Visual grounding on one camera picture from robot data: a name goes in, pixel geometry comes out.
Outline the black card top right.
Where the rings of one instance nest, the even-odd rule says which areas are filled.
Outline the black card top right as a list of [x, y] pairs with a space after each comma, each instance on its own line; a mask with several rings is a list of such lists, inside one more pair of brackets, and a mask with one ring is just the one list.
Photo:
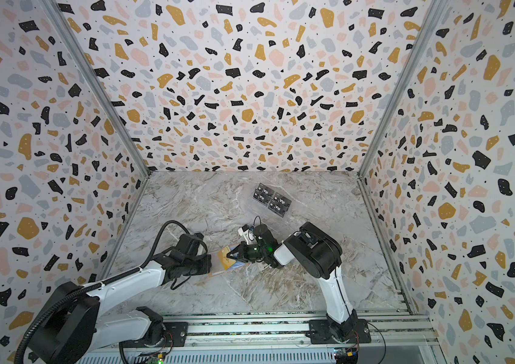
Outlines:
[[282, 194], [275, 193], [268, 205], [268, 209], [283, 218], [291, 204], [292, 200], [284, 197]]

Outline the black card top left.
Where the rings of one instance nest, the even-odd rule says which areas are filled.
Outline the black card top left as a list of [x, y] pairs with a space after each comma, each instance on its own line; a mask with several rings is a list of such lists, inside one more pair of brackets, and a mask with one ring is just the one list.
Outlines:
[[275, 191], [272, 188], [266, 186], [265, 184], [259, 183], [257, 188], [254, 190], [253, 198], [259, 203], [268, 206], [274, 194]]

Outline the clear acrylic card tray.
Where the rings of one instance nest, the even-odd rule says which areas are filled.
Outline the clear acrylic card tray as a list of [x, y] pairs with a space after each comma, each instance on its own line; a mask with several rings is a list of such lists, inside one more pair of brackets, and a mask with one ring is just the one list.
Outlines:
[[249, 206], [255, 212], [269, 212], [280, 218], [289, 214], [293, 200], [274, 188], [259, 183], [251, 188]]

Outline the pink leather card holder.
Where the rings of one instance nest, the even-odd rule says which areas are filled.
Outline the pink leather card holder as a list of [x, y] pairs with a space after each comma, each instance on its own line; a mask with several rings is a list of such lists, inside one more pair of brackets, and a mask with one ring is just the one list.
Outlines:
[[227, 258], [227, 253], [230, 253], [235, 246], [224, 247], [219, 251], [210, 254], [211, 268], [209, 272], [210, 277], [215, 277], [229, 271], [234, 271], [239, 268], [244, 268], [248, 263], [238, 262], [234, 259]]

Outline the black card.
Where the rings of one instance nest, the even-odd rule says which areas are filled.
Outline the black card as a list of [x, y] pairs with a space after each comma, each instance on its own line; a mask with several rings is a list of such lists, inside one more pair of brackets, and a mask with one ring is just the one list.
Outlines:
[[284, 197], [282, 194], [275, 193], [268, 205], [268, 209], [283, 218], [291, 204], [292, 200]]
[[265, 184], [259, 183], [257, 188], [254, 190], [253, 198], [259, 203], [268, 206], [274, 194], [275, 191], [272, 188], [266, 186]]

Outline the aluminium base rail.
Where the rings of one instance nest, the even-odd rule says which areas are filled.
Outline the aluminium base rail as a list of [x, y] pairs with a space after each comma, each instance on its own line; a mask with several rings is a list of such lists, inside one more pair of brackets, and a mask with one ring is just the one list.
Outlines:
[[80, 363], [444, 363], [430, 321], [395, 310], [358, 314], [368, 322], [369, 344], [312, 344], [308, 322], [319, 312], [258, 312], [166, 315], [187, 322], [184, 347], [124, 348], [119, 344], [86, 353]]

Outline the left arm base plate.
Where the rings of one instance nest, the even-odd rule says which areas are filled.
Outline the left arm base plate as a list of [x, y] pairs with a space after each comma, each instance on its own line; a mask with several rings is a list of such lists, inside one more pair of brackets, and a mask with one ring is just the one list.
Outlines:
[[187, 322], [153, 323], [143, 338], [125, 341], [124, 348], [142, 348], [143, 350], [169, 350], [184, 347], [188, 335]]

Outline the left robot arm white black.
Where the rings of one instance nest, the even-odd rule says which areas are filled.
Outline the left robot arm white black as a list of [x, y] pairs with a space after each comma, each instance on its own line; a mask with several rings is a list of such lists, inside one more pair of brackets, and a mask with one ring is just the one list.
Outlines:
[[21, 363], [30, 350], [45, 363], [76, 363], [86, 353], [113, 344], [136, 341], [146, 347], [175, 347], [177, 336], [164, 318], [146, 306], [120, 315], [110, 309], [145, 291], [170, 284], [180, 277], [206, 275], [211, 268], [207, 245], [200, 233], [182, 234], [174, 247], [151, 257], [145, 266], [80, 286], [60, 285], [25, 332], [15, 353]]

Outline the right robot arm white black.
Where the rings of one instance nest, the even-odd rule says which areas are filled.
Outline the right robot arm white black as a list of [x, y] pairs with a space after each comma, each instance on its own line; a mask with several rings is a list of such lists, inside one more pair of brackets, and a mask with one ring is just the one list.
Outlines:
[[348, 340], [358, 322], [357, 312], [348, 299], [342, 278], [342, 247], [330, 235], [307, 221], [296, 232], [279, 242], [265, 224], [239, 229], [244, 238], [226, 255], [236, 262], [264, 262], [280, 268], [297, 261], [317, 279], [327, 308], [331, 335]]

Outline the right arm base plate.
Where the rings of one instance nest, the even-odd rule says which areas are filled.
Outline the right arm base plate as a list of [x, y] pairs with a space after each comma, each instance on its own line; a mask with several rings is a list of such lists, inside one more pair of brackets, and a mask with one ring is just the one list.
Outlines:
[[369, 344], [371, 334], [368, 322], [359, 318], [354, 324], [331, 323], [328, 319], [315, 319], [308, 322], [306, 337], [312, 344]]

